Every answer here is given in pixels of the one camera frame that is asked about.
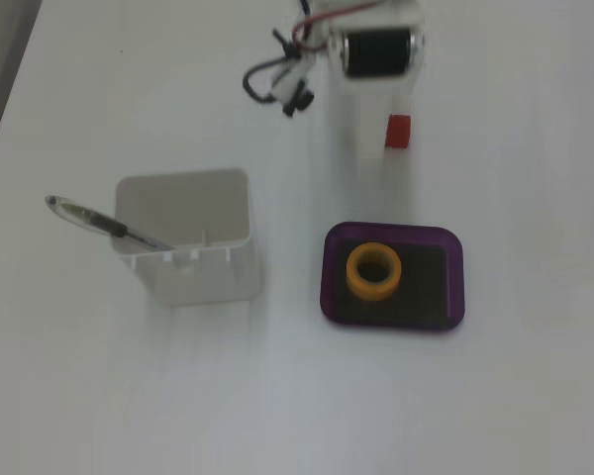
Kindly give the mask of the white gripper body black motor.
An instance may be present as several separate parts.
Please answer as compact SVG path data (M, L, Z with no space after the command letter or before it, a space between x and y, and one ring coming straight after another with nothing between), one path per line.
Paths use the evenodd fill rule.
M325 21L331 73L347 92L412 93L424 64L425 15L418 1L338 1L353 12Z

